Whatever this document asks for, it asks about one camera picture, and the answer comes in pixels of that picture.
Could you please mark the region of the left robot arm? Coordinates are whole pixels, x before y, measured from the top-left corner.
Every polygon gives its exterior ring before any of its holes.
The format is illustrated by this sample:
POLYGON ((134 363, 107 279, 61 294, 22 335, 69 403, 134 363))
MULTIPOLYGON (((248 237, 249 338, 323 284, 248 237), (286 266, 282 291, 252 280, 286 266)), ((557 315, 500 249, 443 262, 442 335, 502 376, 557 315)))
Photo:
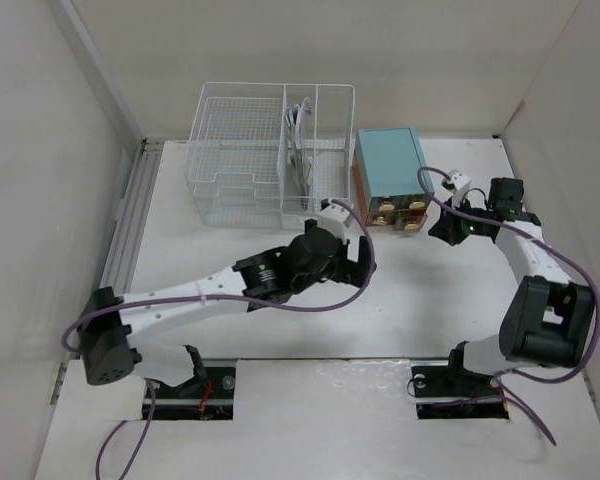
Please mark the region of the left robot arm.
POLYGON ((289 245, 237 261, 203 279, 164 290, 117 295, 110 287, 93 291, 75 330, 86 381, 107 385, 129 375, 157 380, 181 396, 203 387, 203 363, 188 344, 170 352, 152 350, 158 336, 224 315, 262 308, 289 310, 289 300, 325 282, 363 291, 376 268, 371 239, 359 239, 358 257, 348 257, 349 240, 309 220, 289 245))

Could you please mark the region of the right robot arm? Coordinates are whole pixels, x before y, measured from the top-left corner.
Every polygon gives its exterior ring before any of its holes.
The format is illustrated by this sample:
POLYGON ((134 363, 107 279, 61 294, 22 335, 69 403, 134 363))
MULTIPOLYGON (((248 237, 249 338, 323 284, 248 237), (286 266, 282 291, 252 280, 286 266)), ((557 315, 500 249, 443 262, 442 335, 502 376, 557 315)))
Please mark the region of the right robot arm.
POLYGON ((591 276, 576 283, 564 270, 569 258, 545 243, 541 222, 523 205, 524 185, 514 178, 494 178, 485 205, 471 205, 468 176, 451 171, 442 186, 451 197, 440 203, 440 217, 430 236, 456 246, 470 236, 489 238, 505 256, 518 288, 498 334, 463 341, 448 363, 432 375, 444 394, 461 396, 483 388, 498 375, 529 378, 530 368, 565 368, 553 381, 567 381, 591 358, 600 336, 600 293, 591 276))

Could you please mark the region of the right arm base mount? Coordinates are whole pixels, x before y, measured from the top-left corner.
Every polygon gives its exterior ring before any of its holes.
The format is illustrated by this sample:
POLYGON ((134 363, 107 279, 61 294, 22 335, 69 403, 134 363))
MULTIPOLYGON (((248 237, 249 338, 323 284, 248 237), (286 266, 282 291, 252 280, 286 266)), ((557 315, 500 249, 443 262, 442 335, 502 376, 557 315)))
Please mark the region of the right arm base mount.
POLYGON ((508 420, 502 392, 488 375, 463 366, 463 348, 451 350, 446 360, 417 360, 411 364, 408 387, 416 400, 419 420, 508 420))

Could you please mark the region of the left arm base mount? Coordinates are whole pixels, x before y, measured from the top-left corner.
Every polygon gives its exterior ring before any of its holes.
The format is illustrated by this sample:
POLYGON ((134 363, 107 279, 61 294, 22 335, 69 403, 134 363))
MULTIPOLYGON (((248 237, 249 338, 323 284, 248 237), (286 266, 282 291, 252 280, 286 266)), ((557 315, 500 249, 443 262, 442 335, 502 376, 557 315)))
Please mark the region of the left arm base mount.
POLYGON ((203 359, 191 345, 156 345, 136 373, 152 384, 142 417, 165 421, 225 421, 233 418, 237 361, 203 359))

